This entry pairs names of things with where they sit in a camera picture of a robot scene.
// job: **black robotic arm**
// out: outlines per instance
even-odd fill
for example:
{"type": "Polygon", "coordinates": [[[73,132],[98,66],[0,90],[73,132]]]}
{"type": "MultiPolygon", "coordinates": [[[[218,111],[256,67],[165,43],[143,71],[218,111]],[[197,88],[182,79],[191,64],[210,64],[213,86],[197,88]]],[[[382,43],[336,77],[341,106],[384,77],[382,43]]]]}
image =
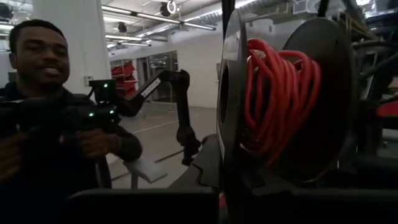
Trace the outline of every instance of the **black robotic arm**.
{"type": "Polygon", "coordinates": [[[142,108],[146,98],[164,82],[170,82],[177,100],[178,131],[177,141],[184,147],[182,164],[189,166],[192,156],[199,152],[200,141],[196,138],[191,127],[188,107],[187,91],[190,84],[189,73],[185,70],[179,72],[164,70],[152,76],[145,84],[133,94],[130,99],[118,103],[118,111],[124,116],[135,116],[142,108]]]}

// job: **red accent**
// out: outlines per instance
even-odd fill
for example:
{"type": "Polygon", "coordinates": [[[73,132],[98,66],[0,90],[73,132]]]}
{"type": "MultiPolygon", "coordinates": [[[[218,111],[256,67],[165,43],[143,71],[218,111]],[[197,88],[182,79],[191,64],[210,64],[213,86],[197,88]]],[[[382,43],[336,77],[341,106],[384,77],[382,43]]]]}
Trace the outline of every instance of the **red accent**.
{"type": "Polygon", "coordinates": [[[123,97],[129,97],[136,92],[136,79],[132,75],[135,71],[132,62],[114,67],[111,71],[112,78],[116,80],[118,93],[123,97]]]}
{"type": "Polygon", "coordinates": [[[386,103],[377,109],[379,116],[398,116],[398,102],[386,103]]]}
{"type": "Polygon", "coordinates": [[[224,194],[220,194],[219,208],[222,209],[225,207],[225,205],[226,205],[225,196],[224,196],[224,194]]]}
{"type": "Polygon", "coordinates": [[[321,71],[319,65],[304,53],[292,50],[277,52],[263,40],[248,40],[248,49],[244,119],[246,128],[254,136],[247,137],[244,145],[255,156],[270,155],[266,160],[269,166],[279,157],[315,106],[321,71]],[[292,63],[284,57],[300,60],[292,63]],[[257,80],[256,86],[253,86],[254,79],[257,80]],[[271,89],[267,111],[262,114],[264,79],[269,80],[271,89]],[[253,92],[256,94],[254,108],[251,106],[253,92]]]}

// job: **black spool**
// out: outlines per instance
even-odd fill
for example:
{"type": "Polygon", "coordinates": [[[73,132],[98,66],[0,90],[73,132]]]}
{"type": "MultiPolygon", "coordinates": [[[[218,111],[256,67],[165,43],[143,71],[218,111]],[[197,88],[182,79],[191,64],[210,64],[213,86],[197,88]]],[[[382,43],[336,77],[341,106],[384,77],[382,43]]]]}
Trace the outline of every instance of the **black spool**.
{"type": "MultiPolygon", "coordinates": [[[[243,14],[236,9],[229,20],[224,41],[217,123],[224,168],[231,172],[238,166],[241,169],[263,165],[255,158],[243,159],[244,151],[240,147],[244,127],[247,39],[243,14]]],[[[338,24],[324,18],[302,24],[290,36],[284,50],[307,54],[320,64],[322,70],[321,90],[314,110],[271,167],[276,174],[299,184],[316,178],[341,152],[353,128],[357,110],[358,74],[349,38],[338,24]]]]}

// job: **white wall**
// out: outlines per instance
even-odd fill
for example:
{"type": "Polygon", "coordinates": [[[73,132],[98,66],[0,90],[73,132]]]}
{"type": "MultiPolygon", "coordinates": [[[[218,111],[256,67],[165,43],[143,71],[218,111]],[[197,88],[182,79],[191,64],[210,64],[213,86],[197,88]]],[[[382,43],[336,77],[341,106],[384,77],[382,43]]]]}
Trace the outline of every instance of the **white wall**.
{"type": "Polygon", "coordinates": [[[0,88],[8,83],[8,73],[15,72],[8,59],[9,52],[0,52],[0,88]]]}
{"type": "Polygon", "coordinates": [[[72,93],[90,92],[84,76],[111,78],[100,0],[35,0],[33,18],[54,23],[68,42],[70,76],[65,84],[72,93]]]}
{"type": "Polygon", "coordinates": [[[221,26],[217,31],[193,29],[177,32],[167,43],[152,42],[152,47],[133,47],[115,51],[110,60],[142,58],[150,55],[177,51],[179,69],[190,74],[188,102],[190,106],[215,108],[218,82],[216,63],[221,61],[223,36],[221,26]]]}

